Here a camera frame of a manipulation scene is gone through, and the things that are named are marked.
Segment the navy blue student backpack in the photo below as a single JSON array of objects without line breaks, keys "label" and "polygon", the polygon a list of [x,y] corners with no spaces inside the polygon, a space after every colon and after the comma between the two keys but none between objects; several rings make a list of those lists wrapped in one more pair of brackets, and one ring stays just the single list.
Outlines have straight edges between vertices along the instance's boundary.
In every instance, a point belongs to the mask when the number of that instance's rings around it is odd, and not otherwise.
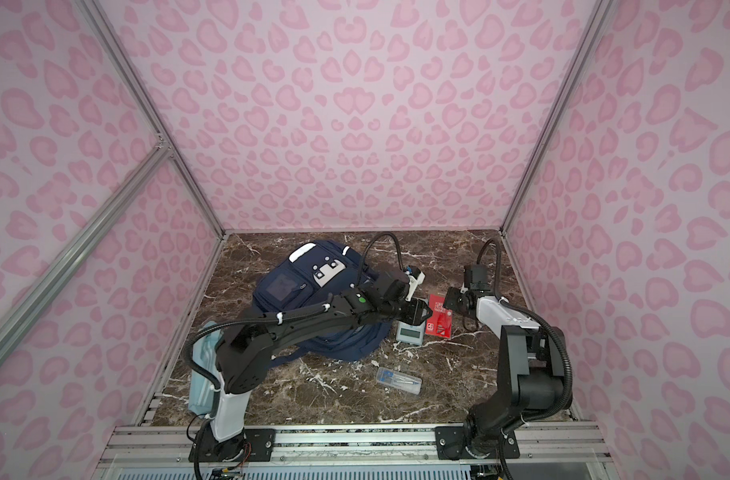
[{"label": "navy blue student backpack", "polygon": [[[361,259],[359,252],[334,240],[307,242],[257,282],[252,309],[279,312],[321,303],[355,286]],[[377,323],[318,336],[299,343],[292,354],[273,359],[271,366],[279,367],[308,353],[356,362],[376,351],[390,330],[390,325]]]}]

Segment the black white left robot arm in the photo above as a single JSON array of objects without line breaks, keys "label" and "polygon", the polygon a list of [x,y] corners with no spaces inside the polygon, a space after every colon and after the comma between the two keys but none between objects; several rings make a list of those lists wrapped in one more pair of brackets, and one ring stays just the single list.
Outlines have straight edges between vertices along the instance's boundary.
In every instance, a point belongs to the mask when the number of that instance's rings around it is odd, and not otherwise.
[{"label": "black white left robot arm", "polygon": [[383,272],[377,280],[330,295],[317,304],[286,311],[241,316],[207,327],[182,350],[187,366],[214,388],[190,453],[195,473],[200,463],[249,457],[245,414],[252,391],[266,378],[272,356],[318,336],[354,332],[365,326],[400,321],[419,325],[432,311],[414,297],[424,281],[420,269]]}]

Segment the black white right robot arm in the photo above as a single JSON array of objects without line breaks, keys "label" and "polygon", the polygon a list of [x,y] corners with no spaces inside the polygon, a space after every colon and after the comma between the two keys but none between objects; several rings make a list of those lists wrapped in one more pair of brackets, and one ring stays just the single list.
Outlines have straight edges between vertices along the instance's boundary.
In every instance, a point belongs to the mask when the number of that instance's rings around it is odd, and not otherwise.
[{"label": "black white right robot arm", "polygon": [[437,427],[441,460],[516,459],[515,431],[572,402],[572,370],[564,335],[526,308],[499,295],[483,264],[464,267],[462,288],[450,288],[444,307],[470,316],[499,339],[497,389],[472,406],[460,427]]}]

